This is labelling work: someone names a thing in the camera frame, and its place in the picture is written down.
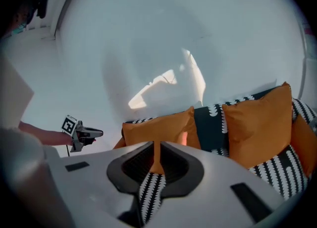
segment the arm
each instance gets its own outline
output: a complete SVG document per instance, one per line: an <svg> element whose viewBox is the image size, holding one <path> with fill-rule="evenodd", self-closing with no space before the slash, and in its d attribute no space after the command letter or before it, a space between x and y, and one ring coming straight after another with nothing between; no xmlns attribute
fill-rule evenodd
<svg viewBox="0 0 317 228"><path fill-rule="evenodd" d="M46 131L23 122L20 122L19 129L32 134L45 145L72 145L71 137L63 132Z"/></svg>

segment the orange pillow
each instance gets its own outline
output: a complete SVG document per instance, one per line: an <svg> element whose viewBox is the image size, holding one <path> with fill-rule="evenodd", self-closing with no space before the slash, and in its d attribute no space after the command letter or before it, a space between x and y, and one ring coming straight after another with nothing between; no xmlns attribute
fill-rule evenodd
<svg viewBox="0 0 317 228"><path fill-rule="evenodd" d="M151 173L164 174L160 164L160 142L169 141L200 149L197 129L194 119L194 107L168 116L157 117L152 120L122 125L126 145L133 145L145 141L154 141L154 163Z"/></svg>
<svg viewBox="0 0 317 228"><path fill-rule="evenodd" d="M114 149L119 149L119 148L122 148L122 147L126 147L126 143L125 143L125 140L122 138L120 138L120 140L118 141L118 143L114 146L113 150Z"/></svg>
<svg viewBox="0 0 317 228"><path fill-rule="evenodd" d="M300 114L292 125L291 146L308 177L317 167L317 137Z"/></svg>
<svg viewBox="0 0 317 228"><path fill-rule="evenodd" d="M292 94L286 82L259 100L222 105L222 109L229 157L245 168L271 159L291 141Z"/></svg>

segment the cable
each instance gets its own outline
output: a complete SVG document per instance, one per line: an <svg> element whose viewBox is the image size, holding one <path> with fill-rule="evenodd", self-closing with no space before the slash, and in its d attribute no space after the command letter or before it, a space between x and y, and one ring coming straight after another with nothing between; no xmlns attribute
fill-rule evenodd
<svg viewBox="0 0 317 228"><path fill-rule="evenodd" d="M69 157L68 145L66 145L66 149L67 149L67 154L68 154L68 157Z"/></svg>

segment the black and white striped fabric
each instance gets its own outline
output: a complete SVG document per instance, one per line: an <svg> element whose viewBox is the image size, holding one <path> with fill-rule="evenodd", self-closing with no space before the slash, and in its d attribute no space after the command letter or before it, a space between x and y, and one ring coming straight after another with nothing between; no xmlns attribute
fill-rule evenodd
<svg viewBox="0 0 317 228"><path fill-rule="evenodd" d="M150 118L145 118L145 119L139 119L139 120L130 121L130 122L127 122L127 123L133 123L133 124L143 123L143 122L149 121L149 120L154 119L154 118L156 118L156 117L150 117Z"/></svg>
<svg viewBox="0 0 317 228"><path fill-rule="evenodd" d="M270 160L249 170L274 187L285 200L307 187L308 179L291 145Z"/></svg>
<svg viewBox="0 0 317 228"><path fill-rule="evenodd" d="M293 98L293 121L295 121L298 114L301 114L307 124L317 117L317 114L305 103Z"/></svg>
<svg viewBox="0 0 317 228"><path fill-rule="evenodd" d="M148 173L140 186L139 201L142 220L146 224L159 210L161 205L160 193L165 188L164 175Z"/></svg>
<svg viewBox="0 0 317 228"><path fill-rule="evenodd" d="M273 89L195 109L195 124L201 149L204 151L229 149L228 128L222 110L223 104L234 105L245 100L258 100L268 94L271 90Z"/></svg>

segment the black rubber pad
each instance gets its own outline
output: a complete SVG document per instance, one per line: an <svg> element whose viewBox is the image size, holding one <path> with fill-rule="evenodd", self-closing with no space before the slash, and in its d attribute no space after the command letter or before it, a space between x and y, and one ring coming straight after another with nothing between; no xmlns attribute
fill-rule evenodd
<svg viewBox="0 0 317 228"><path fill-rule="evenodd" d="M89 166L89 164L87 162L83 161L83 162L67 165L67 166L65 166L65 168L67 169L67 171L72 172L72 171L82 169L82 168L88 167L88 166Z"/></svg>
<svg viewBox="0 0 317 228"><path fill-rule="evenodd" d="M232 185L231 189L256 223L272 213L272 211L245 183Z"/></svg>

